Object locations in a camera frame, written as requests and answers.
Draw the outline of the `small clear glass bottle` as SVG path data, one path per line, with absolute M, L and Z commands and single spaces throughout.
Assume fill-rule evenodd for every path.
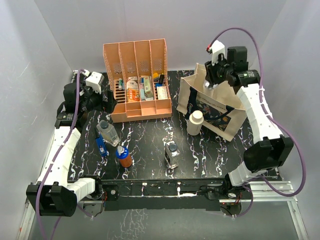
M 164 145 L 165 149 L 165 161 L 169 169 L 173 170 L 178 167 L 178 160 L 181 156 L 178 145 L 175 141 L 169 141 Z

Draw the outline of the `tall clear square bottle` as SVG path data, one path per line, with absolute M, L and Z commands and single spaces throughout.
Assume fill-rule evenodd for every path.
M 115 127 L 112 124 L 108 123 L 105 120 L 101 120 L 96 127 L 99 133 L 101 134 L 102 138 L 108 144 L 110 144 L 113 147 L 116 147 L 119 144 L 120 138 Z

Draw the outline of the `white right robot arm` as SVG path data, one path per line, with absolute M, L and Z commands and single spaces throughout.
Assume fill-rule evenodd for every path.
M 248 50 L 245 46 L 225 48 L 225 45 L 215 41 L 207 48 L 211 60 L 204 66 L 205 80 L 213 88 L 227 82 L 233 88 L 235 95 L 244 106 L 252 134 L 253 146 L 243 154 L 243 162 L 225 177 L 223 194 L 233 199 L 241 192 L 244 183 L 268 170 L 273 170 L 284 164 L 294 143 L 290 137 L 285 137 L 282 131 L 265 113 L 260 103 L 260 74 L 250 70 L 247 61 Z

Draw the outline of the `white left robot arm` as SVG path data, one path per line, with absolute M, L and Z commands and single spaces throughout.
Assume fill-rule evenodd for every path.
M 64 101 L 57 109 L 53 143 L 48 160 L 36 183 L 26 189 L 27 199 L 40 216 L 71 217 L 84 198 L 100 200 L 101 180 L 97 176 L 68 182 L 69 167 L 88 113 L 103 107 L 100 83 L 75 82 L 63 89 Z

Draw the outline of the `cream cylindrical bottle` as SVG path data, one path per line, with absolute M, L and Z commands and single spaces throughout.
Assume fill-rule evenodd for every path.
M 187 123 L 187 133 L 196 136 L 200 133 L 203 125 L 204 117 L 200 110 L 195 110 L 190 116 Z

